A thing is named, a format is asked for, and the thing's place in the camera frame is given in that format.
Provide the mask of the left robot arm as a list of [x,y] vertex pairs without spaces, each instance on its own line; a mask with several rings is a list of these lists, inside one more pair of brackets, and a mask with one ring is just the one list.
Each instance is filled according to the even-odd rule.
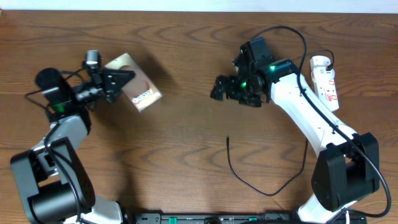
[[12,156],[11,170],[30,223],[135,223],[119,202],[95,194],[76,151],[89,135],[88,108],[99,99],[110,103],[136,76],[131,70],[87,66],[89,81],[72,87],[78,72],[45,68],[35,83],[48,101],[43,107],[50,131],[31,149]]

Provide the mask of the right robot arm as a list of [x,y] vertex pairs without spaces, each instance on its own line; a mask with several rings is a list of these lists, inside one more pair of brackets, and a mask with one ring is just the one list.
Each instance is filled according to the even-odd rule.
[[303,132],[315,151],[312,196],[297,210],[303,223],[349,220],[352,205],[377,192],[382,182],[379,144],[371,133],[359,134],[335,114],[338,99],[331,62],[311,58],[313,86],[291,59],[276,60],[263,38],[240,47],[235,76],[219,76],[210,96],[258,108],[273,102]]

